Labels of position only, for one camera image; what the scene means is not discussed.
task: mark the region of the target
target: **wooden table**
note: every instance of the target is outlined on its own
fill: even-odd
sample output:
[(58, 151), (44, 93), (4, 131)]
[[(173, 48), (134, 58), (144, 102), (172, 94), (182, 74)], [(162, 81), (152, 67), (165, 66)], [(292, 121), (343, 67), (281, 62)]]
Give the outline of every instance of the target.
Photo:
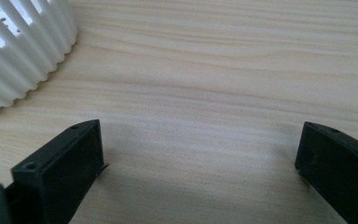
[(358, 139), (358, 1), (73, 0), (79, 34), (0, 112), (0, 182), (72, 124), (105, 160), (71, 223), (344, 223), (296, 173), (304, 121)]

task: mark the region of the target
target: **table surface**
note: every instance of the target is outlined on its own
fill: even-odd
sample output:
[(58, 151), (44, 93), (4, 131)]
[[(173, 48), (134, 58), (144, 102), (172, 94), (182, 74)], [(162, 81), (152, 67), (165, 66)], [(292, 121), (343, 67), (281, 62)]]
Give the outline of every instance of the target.
[(71, 223), (344, 223), (294, 167), (304, 121), (358, 139), (358, 1), (73, 0), (77, 42), (0, 112), (0, 182), (100, 119)]

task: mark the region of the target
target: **small hole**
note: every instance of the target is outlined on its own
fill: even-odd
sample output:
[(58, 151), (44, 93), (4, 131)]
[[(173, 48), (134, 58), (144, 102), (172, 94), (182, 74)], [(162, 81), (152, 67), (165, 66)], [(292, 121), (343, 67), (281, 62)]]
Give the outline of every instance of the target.
[(29, 163), (24, 165), (24, 168), (27, 169), (27, 170), (33, 170), (34, 168), (36, 168), (36, 163), (35, 162), (29, 162)]
[(329, 131), (332, 133), (339, 133), (339, 130), (336, 130), (336, 129), (329, 129)]

